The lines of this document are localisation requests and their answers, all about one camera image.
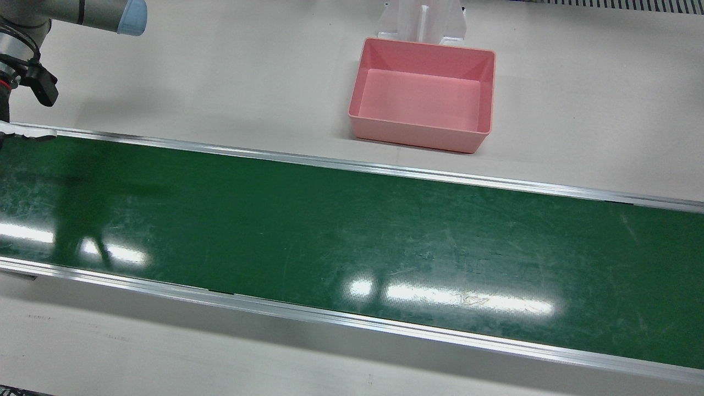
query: scratches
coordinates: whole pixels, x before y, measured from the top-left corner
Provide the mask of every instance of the scratches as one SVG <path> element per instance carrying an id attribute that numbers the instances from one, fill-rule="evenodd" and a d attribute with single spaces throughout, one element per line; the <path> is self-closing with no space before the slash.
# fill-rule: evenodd
<path id="1" fill-rule="evenodd" d="M 407 272 L 411 272 L 411 271 L 415 271 L 415 269 L 414 268 L 402 269 L 400 271 L 390 273 L 389 276 L 398 275 L 399 273 L 407 273 Z"/>
<path id="2" fill-rule="evenodd" d="M 284 273 L 281 279 L 281 294 L 283 297 L 286 297 L 286 269 L 289 266 L 289 259 L 291 258 L 291 250 L 293 249 L 293 244 L 290 244 L 288 248 L 286 248 L 286 258 L 284 259 Z"/>
<path id="3" fill-rule="evenodd" d="M 628 219 L 626 218 L 626 216 L 624 214 L 621 214 L 621 221 L 623 222 L 623 225 L 626 227 L 626 230 L 628 230 L 628 233 L 631 234 L 633 241 L 639 245 L 640 242 L 638 241 L 638 237 L 636 236 L 636 233 L 633 231 L 633 228 L 631 228 L 631 226 L 628 224 Z"/>

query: white plastic stand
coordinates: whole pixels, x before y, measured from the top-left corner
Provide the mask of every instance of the white plastic stand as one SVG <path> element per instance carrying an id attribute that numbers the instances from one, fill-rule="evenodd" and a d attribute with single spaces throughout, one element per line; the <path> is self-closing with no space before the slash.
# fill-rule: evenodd
<path id="1" fill-rule="evenodd" d="M 428 44 L 461 42 L 467 23 L 460 0 L 390 0 L 379 21 L 382 39 Z"/>

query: conveyor belt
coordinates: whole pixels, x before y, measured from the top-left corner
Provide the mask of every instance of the conveyor belt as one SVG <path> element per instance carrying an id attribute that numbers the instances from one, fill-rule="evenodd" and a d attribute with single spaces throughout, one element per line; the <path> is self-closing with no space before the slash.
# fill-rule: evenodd
<path id="1" fill-rule="evenodd" d="M 703 214 L 101 139 L 6 142 L 0 256 L 704 369 Z"/>

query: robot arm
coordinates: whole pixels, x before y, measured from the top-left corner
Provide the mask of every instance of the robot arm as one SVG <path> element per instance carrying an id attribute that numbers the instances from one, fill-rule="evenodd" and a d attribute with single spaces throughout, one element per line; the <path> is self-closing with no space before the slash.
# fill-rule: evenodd
<path id="1" fill-rule="evenodd" d="M 139 36 L 146 16 L 144 0 L 0 0 L 0 145 L 17 133 L 6 124 L 12 89 L 30 87 L 45 106 L 58 97 L 56 77 L 39 62 L 52 20 Z"/>

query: white table surface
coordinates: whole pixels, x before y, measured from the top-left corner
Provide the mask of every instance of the white table surface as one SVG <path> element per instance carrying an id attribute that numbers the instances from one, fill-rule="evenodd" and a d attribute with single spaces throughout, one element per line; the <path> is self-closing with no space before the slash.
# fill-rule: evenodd
<path id="1" fill-rule="evenodd" d="M 497 53 L 473 155 L 364 142 L 346 115 L 379 0 L 150 0 L 142 37 L 55 23 L 13 120 L 704 201 L 704 18 L 464 1 Z"/>

